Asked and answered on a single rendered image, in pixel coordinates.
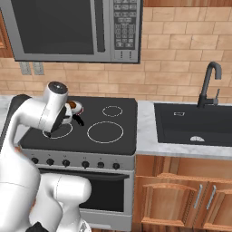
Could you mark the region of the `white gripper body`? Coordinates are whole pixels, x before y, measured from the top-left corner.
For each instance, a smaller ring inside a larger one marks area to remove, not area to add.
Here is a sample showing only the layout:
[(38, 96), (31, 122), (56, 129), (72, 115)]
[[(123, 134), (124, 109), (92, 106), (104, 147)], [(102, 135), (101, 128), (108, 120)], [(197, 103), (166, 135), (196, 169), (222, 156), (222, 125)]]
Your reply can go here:
[(69, 103), (65, 104), (65, 108), (66, 108), (66, 113), (63, 117), (63, 124), (68, 124), (73, 119), (73, 112), (72, 112), (72, 108)]

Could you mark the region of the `black hob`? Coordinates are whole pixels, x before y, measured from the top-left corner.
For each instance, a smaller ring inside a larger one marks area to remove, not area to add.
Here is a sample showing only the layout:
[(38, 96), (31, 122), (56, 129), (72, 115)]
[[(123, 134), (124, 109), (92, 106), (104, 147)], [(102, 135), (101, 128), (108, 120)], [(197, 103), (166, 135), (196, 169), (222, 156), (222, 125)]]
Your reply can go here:
[(132, 98), (69, 96), (80, 102), (81, 126), (76, 120), (62, 125), (48, 138), (29, 129), (21, 138), (23, 149), (132, 155), (136, 150), (137, 102)]

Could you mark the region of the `silver microwave oven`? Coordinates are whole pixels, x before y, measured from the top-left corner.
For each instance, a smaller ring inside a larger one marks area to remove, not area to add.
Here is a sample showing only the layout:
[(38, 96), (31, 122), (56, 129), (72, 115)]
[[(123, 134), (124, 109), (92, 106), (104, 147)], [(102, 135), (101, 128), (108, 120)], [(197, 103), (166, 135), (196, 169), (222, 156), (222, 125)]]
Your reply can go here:
[(102, 0), (105, 52), (94, 0), (0, 0), (18, 62), (139, 63), (143, 0)]

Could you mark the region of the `oven door with dark window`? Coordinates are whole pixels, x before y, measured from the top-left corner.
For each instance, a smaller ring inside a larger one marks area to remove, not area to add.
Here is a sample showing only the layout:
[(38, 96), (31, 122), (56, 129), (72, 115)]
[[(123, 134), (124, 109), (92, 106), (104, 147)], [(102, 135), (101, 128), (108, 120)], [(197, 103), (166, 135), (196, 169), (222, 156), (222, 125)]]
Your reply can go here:
[(133, 171), (122, 173), (45, 169), (40, 172), (80, 176), (92, 185), (89, 199), (80, 205), (82, 218), (91, 228), (131, 231)]

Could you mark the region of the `black sink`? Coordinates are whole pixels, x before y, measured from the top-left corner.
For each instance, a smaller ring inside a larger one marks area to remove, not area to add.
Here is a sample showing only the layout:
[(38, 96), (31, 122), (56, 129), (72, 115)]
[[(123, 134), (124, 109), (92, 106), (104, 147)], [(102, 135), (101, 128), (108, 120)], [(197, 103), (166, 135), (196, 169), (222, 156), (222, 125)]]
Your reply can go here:
[(159, 143), (232, 147), (232, 107), (155, 103)]

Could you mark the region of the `wooden cupboard door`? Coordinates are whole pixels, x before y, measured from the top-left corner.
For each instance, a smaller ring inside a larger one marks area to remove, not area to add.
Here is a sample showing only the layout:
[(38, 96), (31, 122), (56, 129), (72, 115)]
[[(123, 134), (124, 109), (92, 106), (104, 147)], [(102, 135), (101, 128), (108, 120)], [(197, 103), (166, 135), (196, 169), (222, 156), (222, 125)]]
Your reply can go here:
[(140, 219), (143, 224), (186, 227), (197, 190), (190, 186), (158, 183), (142, 186)]
[(232, 189), (217, 189), (202, 227), (206, 230), (232, 232)]

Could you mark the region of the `grey wall outlet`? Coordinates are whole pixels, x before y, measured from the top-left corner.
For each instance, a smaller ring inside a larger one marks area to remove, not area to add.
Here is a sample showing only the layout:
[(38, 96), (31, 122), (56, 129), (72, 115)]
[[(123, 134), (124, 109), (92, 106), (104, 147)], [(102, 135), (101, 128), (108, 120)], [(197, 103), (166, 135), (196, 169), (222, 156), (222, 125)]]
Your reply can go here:
[(20, 62), (19, 65), (20, 65), (22, 75), (31, 75), (32, 74), (29, 62)]
[(34, 74), (44, 75), (44, 66), (42, 62), (33, 62)]

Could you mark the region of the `wooden wall cupboard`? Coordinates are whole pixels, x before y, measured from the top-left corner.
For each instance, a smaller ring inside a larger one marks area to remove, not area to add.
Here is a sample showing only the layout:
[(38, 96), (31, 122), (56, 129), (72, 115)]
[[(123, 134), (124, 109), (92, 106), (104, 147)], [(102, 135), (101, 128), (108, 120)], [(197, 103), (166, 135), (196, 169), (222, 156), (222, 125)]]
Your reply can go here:
[(143, 0), (144, 7), (232, 7), (232, 0)]
[(13, 52), (5, 29), (5, 22), (0, 11), (0, 58), (13, 58)]

